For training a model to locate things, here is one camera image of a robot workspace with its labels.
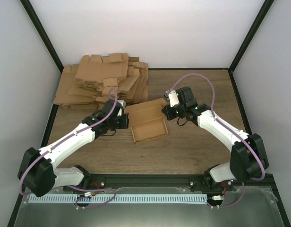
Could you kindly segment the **brown cardboard box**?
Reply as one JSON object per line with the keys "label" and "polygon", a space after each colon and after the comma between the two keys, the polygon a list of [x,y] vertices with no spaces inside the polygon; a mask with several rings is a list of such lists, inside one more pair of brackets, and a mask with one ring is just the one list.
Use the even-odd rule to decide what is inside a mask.
{"label": "brown cardboard box", "polygon": [[125,108],[135,143],[168,135],[165,115],[162,113],[162,109],[166,105],[166,101],[159,98]]}

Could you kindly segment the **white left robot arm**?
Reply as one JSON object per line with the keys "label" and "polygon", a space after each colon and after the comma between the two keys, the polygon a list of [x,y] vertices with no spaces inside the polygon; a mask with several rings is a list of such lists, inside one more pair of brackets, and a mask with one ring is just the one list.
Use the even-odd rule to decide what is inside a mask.
{"label": "white left robot arm", "polygon": [[80,165],[59,168],[63,160],[84,145],[93,142],[108,131],[128,128],[128,114],[124,112],[126,102],[109,99],[101,110],[87,116],[70,133],[45,147],[29,148],[23,156],[18,178],[19,192],[24,195],[27,188],[37,197],[51,189],[69,187],[86,192],[91,185],[91,175]]}

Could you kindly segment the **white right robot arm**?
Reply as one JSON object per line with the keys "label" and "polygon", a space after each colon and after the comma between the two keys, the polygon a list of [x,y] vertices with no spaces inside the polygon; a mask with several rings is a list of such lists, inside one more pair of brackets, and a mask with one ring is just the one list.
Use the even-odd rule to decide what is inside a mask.
{"label": "white right robot arm", "polygon": [[204,184],[207,189],[214,191],[224,181],[264,179],[269,162],[263,139],[258,134],[238,130],[208,105],[198,104],[189,87],[168,90],[164,96],[170,102],[162,109],[167,120],[185,119],[192,122],[211,133],[231,153],[228,163],[217,164],[205,171]]}

